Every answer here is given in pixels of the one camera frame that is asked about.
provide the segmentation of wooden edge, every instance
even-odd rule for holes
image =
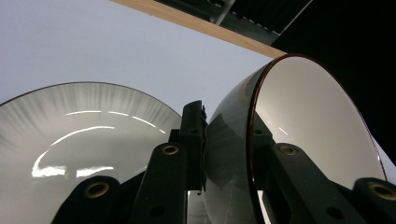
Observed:
[[[246,36],[237,34],[209,21],[204,21],[190,14],[179,11],[153,0],[112,0],[126,7],[130,7],[166,21],[190,28],[200,33],[214,36],[245,49],[250,49],[271,58],[277,58],[285,52],[272,48]]]

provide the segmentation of dark background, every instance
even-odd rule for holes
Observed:
[[[395,14],[391,1],[314,0],[272,44],[327,67],[394,164]]]

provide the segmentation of black mount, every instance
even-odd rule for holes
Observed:
[[[205,120],[201,101],[185,105],[180,129],[154,148],[145,172],[123,184],[109,176],[81,182],[52,223],[186,223],[188,190],[205,189]],[[333,183],[302,149],[276,144],[259,116],[254,155],[255,184],[276,223],[396,223],[396,186]]]

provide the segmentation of white plate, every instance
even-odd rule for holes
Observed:
[[[2,104],[0,222],[50,223],[84,179],[130,179],[180,122],[157,99],[107,83],[56,85]]]

